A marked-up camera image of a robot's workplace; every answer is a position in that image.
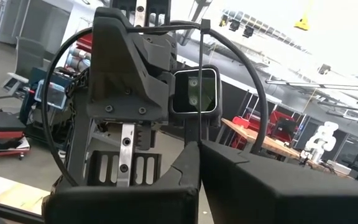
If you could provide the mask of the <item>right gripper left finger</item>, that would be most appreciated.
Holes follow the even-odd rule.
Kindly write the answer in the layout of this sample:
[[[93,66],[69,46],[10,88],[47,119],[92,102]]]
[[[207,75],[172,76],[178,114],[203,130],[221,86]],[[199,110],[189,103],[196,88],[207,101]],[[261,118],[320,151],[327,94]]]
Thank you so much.
[[[148,186],[71,187],[45,199],[45,224],[197,224],[200,149],[190,142]]]

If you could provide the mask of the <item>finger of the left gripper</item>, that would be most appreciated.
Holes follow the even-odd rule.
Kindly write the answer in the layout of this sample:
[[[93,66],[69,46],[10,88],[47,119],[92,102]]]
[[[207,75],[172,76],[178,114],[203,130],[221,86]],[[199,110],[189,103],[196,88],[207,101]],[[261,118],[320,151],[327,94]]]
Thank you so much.
[[[152,77],[168,86],[168,93],[174,94],[177,68],[176,40],[163,33],[134,34],[133,42],[138,53]]]
[[[93,20],[89,117],[125,122],[166,121],[168,86],[149,75],[119,9],[99,7]]]

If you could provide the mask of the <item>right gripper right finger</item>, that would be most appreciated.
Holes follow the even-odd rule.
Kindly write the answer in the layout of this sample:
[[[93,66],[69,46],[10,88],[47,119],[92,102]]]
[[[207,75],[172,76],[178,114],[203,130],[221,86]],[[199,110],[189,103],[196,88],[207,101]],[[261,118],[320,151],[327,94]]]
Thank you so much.
[[[221,144],[200,147],[214,224],[358,224],[358,181]]]

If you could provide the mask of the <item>wooden workbench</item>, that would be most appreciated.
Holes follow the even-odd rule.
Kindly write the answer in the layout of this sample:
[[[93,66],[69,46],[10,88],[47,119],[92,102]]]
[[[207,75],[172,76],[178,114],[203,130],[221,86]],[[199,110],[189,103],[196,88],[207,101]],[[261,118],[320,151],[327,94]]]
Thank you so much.
[[[258,133],[251,130],[242,128],[241,126],[234,124],[232,121],[229,121],[225,118],[222,118],[221,121],[228,127],[230,127],[233,131],[235,131],[237,134],[239,134],[241,137],[247,139],[246,149],[250,150],[251,145],[255,143]],[[264,142],[262,144],[262,148],[272,151],[280,156],[284,157],[284,162],[287,162],[289,159],[296,159],[300,160],[300,153],[296,151],[295,149],[285,147],[282,142],[279,142],[278,140],[274,140],[270,137],[265,137]],[[339,177],[346,177],[352,179],[349,175],[346,175],[339,171],[333,171],[331,172],[327,167],[322,166],[321,164],[315,163],[313,161],[307,161],[305,167],[309,167],[314,170],[318,170],[321,172],[326,172],[330,174],[336,174]]]

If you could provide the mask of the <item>clear plastic box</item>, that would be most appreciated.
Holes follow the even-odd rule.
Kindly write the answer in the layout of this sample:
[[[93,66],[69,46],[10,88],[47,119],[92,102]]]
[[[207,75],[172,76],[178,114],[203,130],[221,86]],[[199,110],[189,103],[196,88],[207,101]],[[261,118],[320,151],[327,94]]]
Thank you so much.
[[[41,102],[42,101],[42,88],[44,87],[44,80],[38,82],[38,86],[35,92],[34,100]],[[65,88],[63,86],[57,85],[56,83],[49,83],[48,85],[48,95],[47,95],[47,104],[56,109],[64,109],[66,104],[67,96],[65,94]]]

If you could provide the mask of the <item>white robot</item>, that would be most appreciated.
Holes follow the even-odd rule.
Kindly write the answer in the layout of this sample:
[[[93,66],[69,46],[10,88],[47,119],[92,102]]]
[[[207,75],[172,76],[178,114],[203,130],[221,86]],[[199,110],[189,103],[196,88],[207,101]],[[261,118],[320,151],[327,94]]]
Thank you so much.
[[[315,134],[306,142],[305,148],[301,151],[300,157],[318,163],[323,154],[332,151],[336,144],[334,132],[339,129],[337,123],[326,121],[319,126]]]

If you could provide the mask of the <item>grey office chair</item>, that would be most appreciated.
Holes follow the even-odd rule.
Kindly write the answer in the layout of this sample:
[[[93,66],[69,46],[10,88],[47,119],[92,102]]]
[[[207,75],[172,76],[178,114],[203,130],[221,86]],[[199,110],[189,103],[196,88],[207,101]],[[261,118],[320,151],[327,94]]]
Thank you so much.
[[[40,42],[17,37],[15,71],[7,72],[8,79],[2,85],[8,95],[14,96],[20,86],[29,82],[34,67],[44,66],[44,53],[45,48]]]

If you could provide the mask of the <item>blue storage bin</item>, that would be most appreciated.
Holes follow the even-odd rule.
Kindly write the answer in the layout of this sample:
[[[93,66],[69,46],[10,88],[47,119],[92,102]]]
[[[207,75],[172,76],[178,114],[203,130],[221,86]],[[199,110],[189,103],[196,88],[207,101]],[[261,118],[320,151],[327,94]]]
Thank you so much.
[[[47,74],[46,68],[34,67],[31,71],[30,79],[29,79],[29,82],[27,83],[28,87],[30,88],[30,92],[28,92],[25,95],[25,97],[23,99],[22,106],[21,106],[21,110],[19,112],[19,120],[24,124],[28,123],[28,119],[30,116],[30,112],[32,110],[32,106],[34,104],[36,104],[39,108],[41,107],[41,105],[40,105],[41,102],[35,101],[34,96],[35,96],[35,92],[36,92],[36,89],[38,86],[38,82],[40,80],[45,81],[46,74]],[[65,88],[65,87],[68,87],[68,85],[71,82],[71,79],[62,73],[53,72],[50,83],[51,82],[56,83],[57,85],[63,86]],[[48,109],[50,109],[50,108],[53,108],[57,111],[63,111],[65,109],[64,108],[64,109],[60,110],[60,109],[56,109],[56,108],[48,105]]]

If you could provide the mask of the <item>red tool cabinet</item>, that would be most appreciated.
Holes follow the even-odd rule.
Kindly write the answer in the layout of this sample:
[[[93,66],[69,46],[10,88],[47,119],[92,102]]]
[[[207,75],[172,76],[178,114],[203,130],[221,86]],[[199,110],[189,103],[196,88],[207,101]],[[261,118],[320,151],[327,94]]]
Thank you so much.
[[[245,118],[236,116],[232,122],[242,128],[251,131],[259,131],[260,121],[258,117],[246,114]],[[294,118],[277,110],[273,110],[268,119],[267,137],[272,140],[278,140],[279,143],[291,143],[298,130],[298,125]]]

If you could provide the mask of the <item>red rolling cart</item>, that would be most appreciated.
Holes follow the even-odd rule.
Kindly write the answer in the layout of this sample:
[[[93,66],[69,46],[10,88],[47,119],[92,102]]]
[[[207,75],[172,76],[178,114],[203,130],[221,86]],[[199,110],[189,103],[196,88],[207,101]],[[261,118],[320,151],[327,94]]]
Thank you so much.
[[[26,126],[13,114],[0,110],[0,156],[17,156],[21,161],[30,151]]]

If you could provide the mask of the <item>yellow hanging fixture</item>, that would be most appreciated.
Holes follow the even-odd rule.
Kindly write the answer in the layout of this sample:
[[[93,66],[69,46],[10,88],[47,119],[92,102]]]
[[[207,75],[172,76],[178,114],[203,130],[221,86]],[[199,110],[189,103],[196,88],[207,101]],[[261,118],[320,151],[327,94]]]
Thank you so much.
[[[310,25],[308,22],[308,13],[305,12],[299,21],[295,22],[294,28],[301,29],[304,31],[308,31],[310,29]]]

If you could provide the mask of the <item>black aluminium table frame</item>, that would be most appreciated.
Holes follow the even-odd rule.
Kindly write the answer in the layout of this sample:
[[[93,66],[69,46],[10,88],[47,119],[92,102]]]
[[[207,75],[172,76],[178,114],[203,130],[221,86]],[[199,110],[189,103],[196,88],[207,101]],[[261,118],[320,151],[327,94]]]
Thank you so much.
[[[44,224],[41,215],[0,203],[0,224]]]

